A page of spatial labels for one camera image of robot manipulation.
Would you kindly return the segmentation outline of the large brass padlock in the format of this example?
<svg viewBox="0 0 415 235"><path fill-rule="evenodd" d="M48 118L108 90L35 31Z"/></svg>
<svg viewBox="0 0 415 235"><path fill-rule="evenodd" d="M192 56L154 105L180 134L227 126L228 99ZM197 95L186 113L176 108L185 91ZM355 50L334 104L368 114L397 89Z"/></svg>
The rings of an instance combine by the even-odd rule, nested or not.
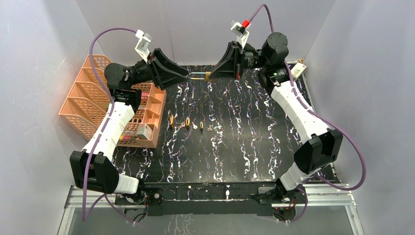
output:
<svg viewBox="0 0 415 235"><path fill-rule="evenodd" d="M175 127L175 115L171 111L168 112L168 126L169 129L173 129Z"/></svg>

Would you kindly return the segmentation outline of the medium brass padlock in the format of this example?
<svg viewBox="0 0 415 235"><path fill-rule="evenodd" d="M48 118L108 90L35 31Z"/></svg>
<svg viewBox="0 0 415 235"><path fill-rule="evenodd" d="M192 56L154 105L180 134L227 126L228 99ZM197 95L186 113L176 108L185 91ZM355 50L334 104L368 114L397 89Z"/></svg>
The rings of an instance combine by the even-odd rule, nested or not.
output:
<svg viewBox="0 0 415 235"><path fill-rule="evenodd" d="M187 130L190 129L190 124L191 124L190 117L186 117L184 125L185 125Z"/></svg>

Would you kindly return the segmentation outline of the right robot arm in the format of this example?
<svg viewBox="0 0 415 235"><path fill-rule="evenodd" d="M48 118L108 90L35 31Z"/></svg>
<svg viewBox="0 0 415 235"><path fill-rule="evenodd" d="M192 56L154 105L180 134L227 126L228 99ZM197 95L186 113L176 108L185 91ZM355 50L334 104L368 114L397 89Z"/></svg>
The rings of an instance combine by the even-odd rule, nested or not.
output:
<svg viewBox="0 0 415 235"><path fill-rule="evenodd" d="M287 37L280 32L271 33L260 49L231 41L209 75L214 80L239 79L244 70L257 69L261 86L283 109L300 136L302 145L294 153L294 162L277 178L275 187L253 196L260 203L287 203L293 199L301 185L337 159L343 140L338 129L313 115L312 107L305 103L285 60L288 53Z"/></svg>

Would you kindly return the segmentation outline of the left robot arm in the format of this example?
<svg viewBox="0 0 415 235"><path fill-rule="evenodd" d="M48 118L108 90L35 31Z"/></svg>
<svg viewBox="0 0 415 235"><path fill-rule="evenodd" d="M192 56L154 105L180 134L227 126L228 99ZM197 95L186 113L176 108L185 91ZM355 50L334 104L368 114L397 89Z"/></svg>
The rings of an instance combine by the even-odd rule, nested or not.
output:
<svg viewBox="0 0 415 235"><path fill-rule="evenodd" d="M108 64L104 76L113 101L92 139L69 158L75 185L105 194L125 193L133 203L140 204L146 190L139 186L139 179L118 173L112 164L115 147L141 103L141 91L132 86L151 81L165 90L187 81L188 70L157 48L133 66Z"/></svg>

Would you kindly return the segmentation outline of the small white green box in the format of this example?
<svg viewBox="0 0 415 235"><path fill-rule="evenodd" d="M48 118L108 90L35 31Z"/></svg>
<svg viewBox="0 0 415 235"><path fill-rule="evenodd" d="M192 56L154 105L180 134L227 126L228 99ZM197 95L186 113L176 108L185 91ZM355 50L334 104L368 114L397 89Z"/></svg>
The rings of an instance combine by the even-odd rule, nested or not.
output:
<svg viewBox="0 0 415 235"><path fill-rule="evenodd" d="M291 68L291 75L294 80L297 80L301 77L302 73L306 69L306 65L303 63L297 62L292 68Z"/></svg>

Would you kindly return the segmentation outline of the white staple box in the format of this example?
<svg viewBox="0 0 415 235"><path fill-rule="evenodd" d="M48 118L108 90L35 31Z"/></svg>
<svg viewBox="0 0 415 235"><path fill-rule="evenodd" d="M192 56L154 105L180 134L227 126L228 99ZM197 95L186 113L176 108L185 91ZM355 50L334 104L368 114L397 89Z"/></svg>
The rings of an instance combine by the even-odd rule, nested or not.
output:
<svg viewBox="0 0 415 235"><path fill-rule="evenodd" d="M153 129L148 124L139 124L137 138L140 140L150 140L153 136Z"/></svg>

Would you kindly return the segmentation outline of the coloured marker set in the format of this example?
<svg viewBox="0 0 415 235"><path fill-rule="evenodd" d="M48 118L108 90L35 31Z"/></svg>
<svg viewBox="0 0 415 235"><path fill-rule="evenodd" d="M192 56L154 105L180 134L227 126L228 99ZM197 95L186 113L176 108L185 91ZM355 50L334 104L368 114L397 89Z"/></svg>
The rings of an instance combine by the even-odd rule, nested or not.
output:
<svg viewBox="0 0 415 235"><path fill-rule="evenodd" d="M136 134L133 133L123 133L121 134L120 141L134 141L137 138Z"/></svg>

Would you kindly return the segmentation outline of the orange plastic desk organizer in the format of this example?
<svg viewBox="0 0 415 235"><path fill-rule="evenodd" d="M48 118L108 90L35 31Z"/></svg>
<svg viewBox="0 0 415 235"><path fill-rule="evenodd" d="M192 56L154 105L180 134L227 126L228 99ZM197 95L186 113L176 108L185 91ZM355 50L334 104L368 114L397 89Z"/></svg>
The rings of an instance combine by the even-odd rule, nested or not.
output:
<svg viewBox="0 0 415 235"><path fill-rule="evenodd" d="M99 77L104 77L105 67L111 63L105 55L94 55L93 59L86 58L73 86L59 112L78 133L90 140L108 110L110 99L103 91L92 67L95 67ZM139 124L148 124L153 129L150 140L118 141L118 146L156 148L161 129L161 120L166 100L166 91L157 88L153 83L140 83L133 86L142 90L141 104L132 120L127 124L123 133L137 135Z"/></svg>

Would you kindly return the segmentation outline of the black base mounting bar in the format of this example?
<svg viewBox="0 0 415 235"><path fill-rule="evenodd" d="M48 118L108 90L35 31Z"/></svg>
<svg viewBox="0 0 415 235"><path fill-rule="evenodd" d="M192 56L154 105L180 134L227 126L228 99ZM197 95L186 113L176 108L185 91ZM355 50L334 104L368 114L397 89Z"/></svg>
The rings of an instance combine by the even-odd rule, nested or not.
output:
<svg viewBox="0 0 415 235"><path fill-rule="evenodd" d="M147 206L149 216L176 214L279 214L293 218L305 202L298 189L275 182L143 183L133 195L115 197L117 206Z"/></svg>

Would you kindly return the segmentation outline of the aluminium frame rail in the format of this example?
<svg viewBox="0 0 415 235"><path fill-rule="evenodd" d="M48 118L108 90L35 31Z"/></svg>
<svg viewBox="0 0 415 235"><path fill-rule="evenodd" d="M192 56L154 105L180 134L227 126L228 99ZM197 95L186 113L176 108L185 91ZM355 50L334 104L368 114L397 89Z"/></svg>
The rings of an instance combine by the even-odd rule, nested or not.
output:
<svg viewBox="0 0 415 235"><path fill-rule="evenodd" d="M296 204L301 218L284 224L270 216L251 214L172 214L139 216L144 205L111 207L115 196L87 196L96 203L86 221L81 219L82 191L69 192L60 235L362 235L364 233L350 192L324 185L306 185L308 204Z"/></svg>

